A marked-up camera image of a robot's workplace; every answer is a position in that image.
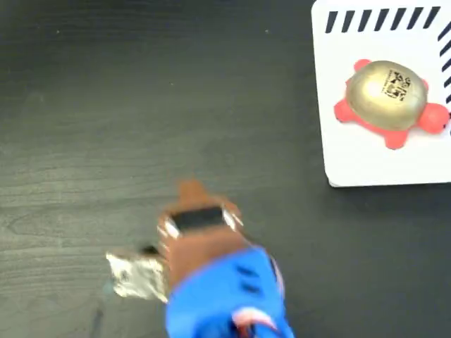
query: toy turtle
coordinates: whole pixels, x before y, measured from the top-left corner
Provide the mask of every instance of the toy turtle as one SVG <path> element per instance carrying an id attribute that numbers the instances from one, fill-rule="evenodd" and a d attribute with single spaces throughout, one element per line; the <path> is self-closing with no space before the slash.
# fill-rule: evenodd
<path id="1" fill-rule="evenodd" d="M 446 107 L 427 102 L 428 83 L 391 61 L 359 60 L 346 81 L 345 98 L 335 107 L 342 123 L 355 122 L 380 134 L 389 149 L 402 148 L 410 129 L 440 134 L 450 119 Z"/>

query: table surface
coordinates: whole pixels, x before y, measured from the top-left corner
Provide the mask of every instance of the table surface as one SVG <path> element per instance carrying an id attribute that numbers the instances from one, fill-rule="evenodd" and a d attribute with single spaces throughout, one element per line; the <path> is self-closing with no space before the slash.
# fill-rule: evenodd
<path id="1" fill-rule="evenodd" d="M 328 186 L 310 1 L 65 2 L 1 5 L 0 336 L 87 337 L 105 250 L 192 176 L 278 259 L 297 337 L 449 334 L 451 188 Z M 103 329 L 164 337 L 163 306 Z"/>

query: qr code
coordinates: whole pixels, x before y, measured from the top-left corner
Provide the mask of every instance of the qr code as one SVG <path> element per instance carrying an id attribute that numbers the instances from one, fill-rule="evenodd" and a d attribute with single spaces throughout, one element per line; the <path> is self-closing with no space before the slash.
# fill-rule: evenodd
<path id="1" fill-rule="evenodd" d="M 410 84 L 410 77 L 406 77 L 396 70 L 391 70 L 388 73 L 387 81 L 385 81 L 383 93 L 392 99 L 404 101 Z"/>

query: crumpled foil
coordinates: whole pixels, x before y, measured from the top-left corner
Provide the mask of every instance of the crumpled foil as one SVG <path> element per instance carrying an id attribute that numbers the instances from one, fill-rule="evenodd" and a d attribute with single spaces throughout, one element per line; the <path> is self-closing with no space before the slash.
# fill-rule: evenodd
<path id="1" fill-rule="evenodd" d="M 108 252 L 114 292 L 121 297 L 159 299 L 167 303 L 165 265 L 158 254 Z"/>

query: white card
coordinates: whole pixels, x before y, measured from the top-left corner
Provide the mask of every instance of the white card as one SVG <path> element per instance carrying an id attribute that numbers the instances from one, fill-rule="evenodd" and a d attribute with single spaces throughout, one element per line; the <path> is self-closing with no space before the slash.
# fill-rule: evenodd
<path id="1" fill-rule="evenodd" d="M 330 185 L 451 182 L 451 124 L 441 134 L 414 128 L 402 148 L 391 150 L 379 134 L 341 123 L 334 114 L 359 59 L 388 60 L 412 69 L 429 85 L 428 102 L 451 111 L 451 1 L 317 0 L 311 16 Z"/>

